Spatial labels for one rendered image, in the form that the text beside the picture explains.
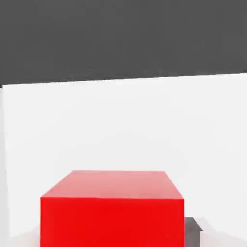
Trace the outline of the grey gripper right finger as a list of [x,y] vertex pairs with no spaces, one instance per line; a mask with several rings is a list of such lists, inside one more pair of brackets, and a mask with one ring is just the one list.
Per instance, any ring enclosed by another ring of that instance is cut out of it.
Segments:
[[185,217],[184,247],[238,247],[238,238],[216,231],[205,218]]

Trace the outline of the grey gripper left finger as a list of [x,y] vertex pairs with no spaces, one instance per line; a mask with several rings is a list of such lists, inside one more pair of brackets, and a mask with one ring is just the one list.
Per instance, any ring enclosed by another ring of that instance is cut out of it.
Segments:
[[8,240],[8,247],[40,247],[40,225],[31,231],[11,237]]

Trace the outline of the small red cube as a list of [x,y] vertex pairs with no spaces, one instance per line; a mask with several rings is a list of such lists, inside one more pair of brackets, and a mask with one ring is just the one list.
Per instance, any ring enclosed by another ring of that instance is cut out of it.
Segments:
[[41,197],[40,247],[184,247],[184,225],[163,171],[72,171]]

